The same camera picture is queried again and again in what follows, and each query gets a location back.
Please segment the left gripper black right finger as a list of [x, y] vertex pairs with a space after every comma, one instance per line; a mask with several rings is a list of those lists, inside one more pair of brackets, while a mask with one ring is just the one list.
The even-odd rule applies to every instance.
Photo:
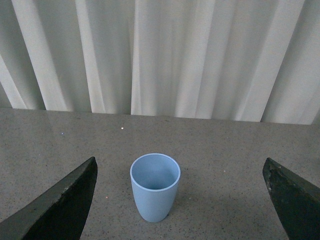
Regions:
[[320, 238], [320, 188], [271, 158], [263, 178], [278, 218], [290, 240]]

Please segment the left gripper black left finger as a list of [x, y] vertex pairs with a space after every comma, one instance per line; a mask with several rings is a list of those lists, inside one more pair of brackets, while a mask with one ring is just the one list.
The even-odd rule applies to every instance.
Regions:
[[31, 203], [0, 223], [2, 240], [78, 240], [98, 176], [90, 157]]

